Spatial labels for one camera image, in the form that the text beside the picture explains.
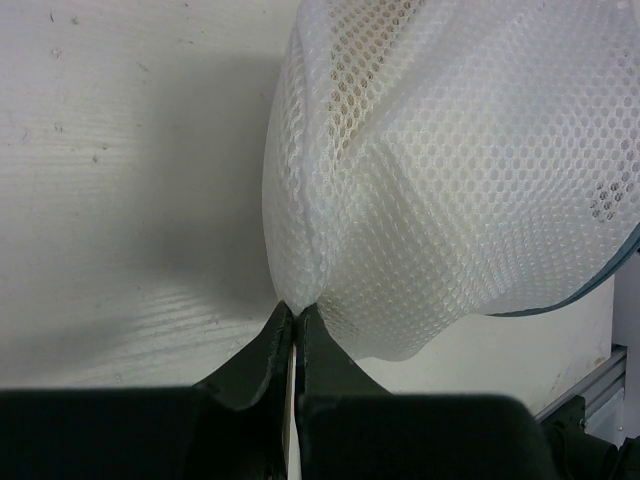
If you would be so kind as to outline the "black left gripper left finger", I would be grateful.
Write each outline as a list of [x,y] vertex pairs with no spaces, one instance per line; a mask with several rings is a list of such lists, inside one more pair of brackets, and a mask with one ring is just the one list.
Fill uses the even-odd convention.
[[2,391],[2,478],[286,478],[292,321],[190,386]]

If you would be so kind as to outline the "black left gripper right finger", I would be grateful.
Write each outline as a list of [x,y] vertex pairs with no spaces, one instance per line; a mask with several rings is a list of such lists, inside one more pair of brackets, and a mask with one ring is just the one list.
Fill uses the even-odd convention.
[[392,394],[333,340],[296,322],[295,422],[304,479],[555,479],[539,424],[503,395]]

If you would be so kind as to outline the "white mesh laundry bag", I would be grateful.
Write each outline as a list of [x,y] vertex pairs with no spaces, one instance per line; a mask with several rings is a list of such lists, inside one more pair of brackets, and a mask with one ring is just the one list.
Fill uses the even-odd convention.
[[580,299],[639,247],[635,1],[304,1],[263,169],[275,291],[352,356]]

